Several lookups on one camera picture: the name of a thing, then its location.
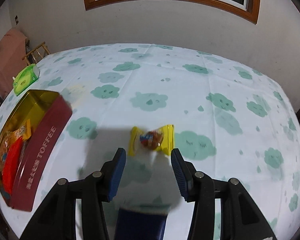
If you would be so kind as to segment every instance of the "metal screw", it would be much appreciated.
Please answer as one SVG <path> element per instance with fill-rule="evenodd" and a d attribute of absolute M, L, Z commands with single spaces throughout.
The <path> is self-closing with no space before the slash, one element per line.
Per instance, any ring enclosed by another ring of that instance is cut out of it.
<path fill-rule="evenodd" d="M 67 182 L 66 179 L 59 179 L 59 180 L 58 180 L 58 184 L 59 184 L 59 185 L 64 185 L 66 182 Z"/>
<path fill-rule="evenodd" d="M 196 173 L 194 174 L 197 178 L 203 178 L 204 173 L 202 171 L 196 171 Z"/>
<path fill-rule="evenodd" d="M 99 178 L 102 176 L 102 172 L 101 171 L 95 171 L 94 173 L 92 173 L 92 176 L 94 178 Z"/>
<path fill-rule="evenodd" d="M 238 184 L 239 184 L 239 181 L 238 181 L 236 178 L 231 178 L 231 179 L 230 179 L 230 182 L 231 182 L 233 185 L 238 185 Z"/>

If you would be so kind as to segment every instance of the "wall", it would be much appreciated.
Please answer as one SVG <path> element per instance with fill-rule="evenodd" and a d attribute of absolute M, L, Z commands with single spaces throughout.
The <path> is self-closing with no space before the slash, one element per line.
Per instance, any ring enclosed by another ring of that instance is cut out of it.
<path fill-rule="evenodd" d="M 257 25 L 216 8 L 141 0 L 85 11 L 83 0 L 10 0 L 11 22 L 52 52 L 138 42 L 180 46 L 242 62 L 273 78 L 300 108 L 300 13 L 291 0 L 261 0 Z"/>
<path fill-rule="evenodd" d="M 6 0 L 0 7 L 0 40 L 11 28 L 9 0 Z"/>

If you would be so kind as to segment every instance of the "green tissue box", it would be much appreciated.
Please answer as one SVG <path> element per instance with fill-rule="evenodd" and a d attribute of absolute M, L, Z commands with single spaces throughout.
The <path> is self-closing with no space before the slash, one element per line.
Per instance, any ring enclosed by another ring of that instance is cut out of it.
<path fill-rule="evenodd" d="M 13 91 L 18 96 L 33 82 L 38 80 L 40 70 L 36 64 L 25 67 L 13 81 Z"/>

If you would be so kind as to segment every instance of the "blue gripper pad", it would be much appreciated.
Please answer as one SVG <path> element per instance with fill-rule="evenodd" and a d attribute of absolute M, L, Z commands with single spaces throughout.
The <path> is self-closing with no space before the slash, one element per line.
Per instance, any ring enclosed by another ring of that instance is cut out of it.
<path fill-rule="evenodd" d="M 162 240 L 167 215 L 119 209 L 114 240 Z"/>
<path fill-rule="evenodd" d="M 123 169 L 126 165 L 126 151 L 123 148 L 118 148 L 112 162 L 116 164 L 116 166 L 113 168 L 113 173 L 109 180 L 109 200 L 112 200 L 113 197 L 117 195 Z"/>

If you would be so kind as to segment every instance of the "tablecloth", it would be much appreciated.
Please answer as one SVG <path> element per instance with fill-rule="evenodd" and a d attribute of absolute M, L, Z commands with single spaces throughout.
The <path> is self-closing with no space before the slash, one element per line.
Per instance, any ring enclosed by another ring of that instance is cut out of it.
<path fill-rule="evenodd" d="M 15 231 L 23 229 L 59 178 L 82 179 L 128 150 L 130 130 L 175 125 L 175 146 L 214 179 L 238 178 L 279 240 L 300 225 L 300 126 L 278 83 L 239 62 L 156 44 L 107 44 L 49 55 L 29 89 L 60 92 L 73 115 L 44 169 L 32 212 L 0 208 Z M 0 108 L 0 130 L 23 96 Z M 164 239 L 186 239 L 193 203 L 181 197 L 169 157 L 127 157 L 117 196 L 104 204 L 112 239 L 119 207 L 168 213 Z M 81 239 L 81 203 L 76 205 Z M 220 235 L 217 202 L 215 236 Z"/>

